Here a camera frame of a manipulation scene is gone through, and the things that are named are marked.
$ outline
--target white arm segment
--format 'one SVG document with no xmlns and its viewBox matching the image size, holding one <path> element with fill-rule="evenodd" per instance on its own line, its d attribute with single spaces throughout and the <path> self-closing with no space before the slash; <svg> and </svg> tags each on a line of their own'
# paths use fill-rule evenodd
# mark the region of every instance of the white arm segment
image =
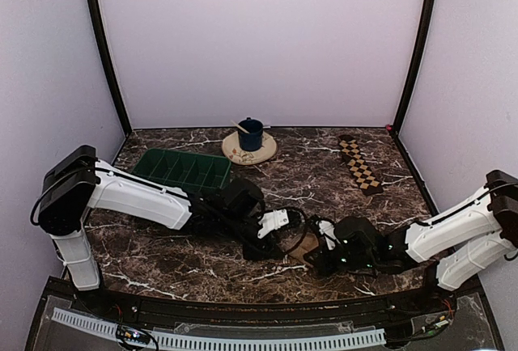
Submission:
<svg viewBox="0 0 518 351">
<path fill-rule="evenodd" d="M 470 203 L 486 191 L 487 189 L 480 188 L 462 203 L 424 222 L 431 224 Z M 486 196 L 435 226 L 412 224 L 406 232 L 405 243 L 408 245 L 406 253 L 416 262 L 423 262 L 429 260 L 433 255 L 473 237 L 501 230 L 493 213 L 487 209 L 489 204 L 490 196 Z"/>
<path fill-rule="evenodd" d="M 468 278 L 516 250 L 511 242 L 500 238 L 500 232 L 471 239 L 459 251 L 440 260 L 436 275 L 438 286 L 446 290 L 460 288 Z"/>
<path fill-rule="evenodd" d="M 96 167 L 130 176 L 105 161 L 96 162 Z M 100 178 L 100 183 L 96 185 L 90 197 L 90 208 L 111 209 L 163 224 L 173 230 L 183 227 L 191 216 L 189 201 L 166 193 L 167 190 L 186 197 L 185 192 L 179 188 L 163 186 L 163 190 L 160 191 L 111 172 L 97 171 L 96 176 Z M 157 186 L 150 181 L 140 178 L 139 180 Z"/>
<path fill-rule="evenodd" d="M 96 167 L 128 175 L 104 161 L 98 161 Z M 163 187 L 163 190 L 150 188 L 144 184 L 116 176 L 111 172 L 97 171 L 96 176 L 100 178 L 100 183 L 96 185 L 87 209 L 112 209 L 163 224 L 173 230 L 179 230 L 191 216 L 189 201 L 165 192 L 168 190 L 187 196 L 185 192 L 178 188 Z M 154 186 L 157 185 L 150 181 L 147 182 Z M 75 287 L 81 291 L 99 288 L 99 269 L 91 254 L 90 244 L 84 229 L 81 228 L 80 231 L 74 231 L 65 236 L 50 235 L 50 237 L 56 243 L 64 265 L 68 267 Z"/>
</svg>

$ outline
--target beige plate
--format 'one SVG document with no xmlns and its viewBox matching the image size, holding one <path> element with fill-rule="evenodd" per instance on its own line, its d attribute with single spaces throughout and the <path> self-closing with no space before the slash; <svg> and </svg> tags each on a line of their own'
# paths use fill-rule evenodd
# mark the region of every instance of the beige plate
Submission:
<svg viewBox="0 0 518 351">
<path fill-rule="evenodd" d="M 244 151 L 240 148 L 240 139 L 237 131 L 223 139 L 221 149 L 225 156 L 238 165 L 253 165 L 271 159 L 277 153 L 277 142 L 268 133 L 262 134 L 261 149 Z"/>
</svg>

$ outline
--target brown marble surface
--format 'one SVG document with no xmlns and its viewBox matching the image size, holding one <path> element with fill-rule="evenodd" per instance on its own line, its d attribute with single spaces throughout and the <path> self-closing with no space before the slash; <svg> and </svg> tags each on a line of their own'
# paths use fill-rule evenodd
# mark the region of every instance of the brown marble surface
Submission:
<svg viewBox="0 0 518 351">
<path fill-rule="evenodd" d="M 223 155 L 233 129 L 135 131 L 115 166 L 131 171 L 150 148 Z M 231 177 L 256 183 L 269 208 L 297 206 L 308 215 L 340 220 L 365 216 L 384 233 L 429 217 L 408 168 L 384 129 L 276 128 L 267 130 L 278 153 L 258 166 L 232 165 Z M 384 192 L 365 197 L 340 158 L 337 136 L 354 136 Z M 160 298 L 200 302 L 316 302 L 417 288 L 424 267 L 377 278 L 336 273 L 318 277 L 292 258 L 250 262 L 230 239 L 201 238 L 157 223 L 97 209 L 85 229 L 106 286 Z"/>
</svg>

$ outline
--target checkered strip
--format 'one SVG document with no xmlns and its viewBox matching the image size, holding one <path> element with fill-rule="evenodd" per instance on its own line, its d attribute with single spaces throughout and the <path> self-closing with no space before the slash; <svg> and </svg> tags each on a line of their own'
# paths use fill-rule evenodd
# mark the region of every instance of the checkered strip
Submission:
<svg viewBox="0 0 518 351">
<path fill-rule="evenodd" d="M 342 157 L 347 161 L 347 166 L 363 193 L 368 196 L 383 192 L 380 181 L 372 175 L 371 169 L 365 163 L 356 140 L 342 140 L 340 146 L 343 148 Z"/>
</svg>

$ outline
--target green tray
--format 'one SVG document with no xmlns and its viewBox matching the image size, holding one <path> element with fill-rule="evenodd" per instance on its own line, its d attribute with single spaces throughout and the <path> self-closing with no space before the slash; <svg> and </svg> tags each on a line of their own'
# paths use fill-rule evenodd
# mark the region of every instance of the green tray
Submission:
<svg viewBox="0 0 518 351">
<path fill-rule="evenodd" d="M 149 149 L 132 173 L 143 179 L 189 193 L 213 192 L 230 179 L 231 162 L 215 155 Z"/>
</svg>

